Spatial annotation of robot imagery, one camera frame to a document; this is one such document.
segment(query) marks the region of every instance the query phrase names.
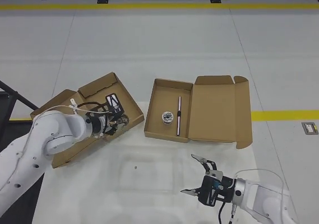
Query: floor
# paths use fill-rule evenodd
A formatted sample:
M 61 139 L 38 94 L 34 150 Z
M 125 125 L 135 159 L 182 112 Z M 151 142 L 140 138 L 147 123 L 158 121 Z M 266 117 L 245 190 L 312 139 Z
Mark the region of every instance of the floor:
M 157 77 L 231 74 L 249 79 L 253 111 L 319 109 L 319 10 L 0 12 L 0 79 L 33 103 L 111 71 L 138 102 Z M 319 223 L 319 135 L 301 122 L 253 122 L 252 148 L 284 177 L 295 219 Z

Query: small round object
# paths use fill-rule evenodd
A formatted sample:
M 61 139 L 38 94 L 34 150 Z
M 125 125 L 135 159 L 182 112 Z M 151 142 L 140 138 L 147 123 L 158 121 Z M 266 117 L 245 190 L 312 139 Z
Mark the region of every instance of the small round object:
M 174 119 L 174 115 L 172 112 L 166 111 L 161 115 L 161 119 L 165 125 L 169 125 L 172 123 Z

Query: black cable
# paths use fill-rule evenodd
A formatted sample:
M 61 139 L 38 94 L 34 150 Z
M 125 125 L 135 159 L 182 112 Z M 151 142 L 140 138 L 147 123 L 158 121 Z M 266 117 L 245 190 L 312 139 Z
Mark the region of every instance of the black cable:
M 222 203 L 222 205 L 221 205 L 221 207 L 219 209 L 219 214 L 218 214 L 219 224 L 221 224 L 220 216 L 221 216 L 221 212 L 223 211 L 224 206 L 225 206 L 225 202 Z
M 78 104 L 78 108 L 84 106 L 84 105 L 97 105 L 97 106 L 104 106 L 104 104 L 100 104 L 99 102 L 84 102 L 82 104 Z
M 234 218 L 234 216 L 232 215 L 232 218 Z M 229 221 L 229 224 L 232 224 L 233 222 L 232 221 Z

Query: open cardboard box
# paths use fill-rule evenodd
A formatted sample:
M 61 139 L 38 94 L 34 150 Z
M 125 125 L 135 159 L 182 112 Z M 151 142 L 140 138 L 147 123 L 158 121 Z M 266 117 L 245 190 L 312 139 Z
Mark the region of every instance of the open cardboard box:
M 154 81 L 144 132 L 146 137 L 186 143 L 191 140 L 236 142 L 237 149 L 253 142 L 249 82 L 235 76 L 198 76 L 189 82 Z M 182 97 L 181 131 L 177 136 L 178 98 Z M 174 114 L 165 125 L 161 115 Z
M 121 83 L 119 78 L 112 72 L 109 73 L 102 78 L 94 80 L 93 82 L 88 83 L 79 88 L 79 90 L 64 90 L 50 101 L 48 101 L 41 108 L 33 111 L 31 113 L 31 117 L 34 118 L 36 115 L 42 113 L 44 110 L 51 108 L 56 105 L 71 105 L 70 99 L 73 98 L 77 104 L 81 104 L 83 102 L 88 101 L 96 101 L 99 103 L 105 102 L 105 97 L 109 94 L 115 93 L 117 94 L 123 108 L 124 113 L 130 119 L 130 122 L 123 129 L 117 131 L 113 136 L 107 136 L 106 140 L 111 140 L 116 138 L 126 132 L 127 130 L 133 128 L 144 120 L 144 115 L 141 109 L 138 107 L 132 96 L 126 90 L 124 85 Z M 84 105 L 81 107 L 85 110 L 90 110 L 95 105 Z M 55 110 L 61 111 L 65 114 L 73 114 L 71 108 L 55 108 Z M 84 115 L 86 112 L 78 111 L 78 114 Z M 71 148 L 55 154 L 52 162 L 52 167 L 60 167 L 66 164 L 69 164 L 71 161 L 74 161 L 76 158 L 79 158 L 81 152 L 85 151 L 91 144 L 96 141 L 100 141 L 101 139 L 97 139 L 94 137 L 85 139 L 81 142 L 77 142 Z

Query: white cable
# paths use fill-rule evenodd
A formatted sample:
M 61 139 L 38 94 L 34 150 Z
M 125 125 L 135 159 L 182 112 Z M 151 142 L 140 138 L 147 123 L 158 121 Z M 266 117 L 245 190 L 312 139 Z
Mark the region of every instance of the white cable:
M 75 108 L 73 106 L 66 106 L 66 105 L 58 105 L 58 106 L 52 106 L 51 108 L 48 108 L 46 109 L 45 111 L 43 111 L 42 113 L 40 113 L 32 122 L 32 126 L 31 126 L 31 129 L 29 131 L 29 134 L 28 134 L 28 137 L 26 139 L 26 142 L 25 142 L 25 145 L 22 149 L 22 156 L 20 158 L 17 159 L 17 162 L 16 162 L 16 166 L 15 166 L 15 169 L 13 170 L 12 174 L 10 175 L 10 177 L 6 180 L 6 182 L 4 183 L 4 185 L 0 188 L 0 191 L 7 185 L 7 183 L 9 182 L 9 180 L 12 178 L 12 176 L 15 174 L 16 170 L 17 170 L 17 167 L 20 163 L 20 159 L 25 155 L 25 152 L 27 150 L 27 145 L 29 143 L 29 140 L 30 140 L 30 136 L 31 136 L 31 133 L 32 133 L 32 130 L 34 129 L 34 125 L 36 123 L 36 121 L 42 117 L 42 115 L 49 111 L 49 110 L 52 110 L 54 108 L 60 108 L 60 107 L 65 107 L 65 108 L 71 108 L 71 109 L 74 109 L 74 110 L 80 110 L 80 111 L 85 111 L 85 112 L 91 112 L 91 113 L 95 113 L 95 114 L 106 114 L 106 113 L 109 113 L 109 111 L 104 111 L 104 112 L 98 112 L 98 111 L 90 111 L 90 110 L 84 110 L 84 109 L 79 109 L 79 108 Z
M 281 218 L 281 224 L 284 224 L 284 222 L 283 222 L 283 217 L 284 217 L 284 215 L 283 215 L 283 206 L 284 206 L 284 181 L 283 181 L 283 178 L 281 178 L 281 176 L 279 176 L 279 174 L 277 174 L 274 171 L 257 168 L 257 169 L 239 170 L 238 172 L 235 173 L 234 179 L 236 179 L 238 177 L 238 174 L 240 174 L 241 172 L 253 171 L 253 170 L 263 170 L 263 171 L 270 172 L 272 174 L 275 174 L 281 180 L 281 201 L 280 201 L 280 214 L 281 214 L 281 216 L 280 216 L 280 218 Z

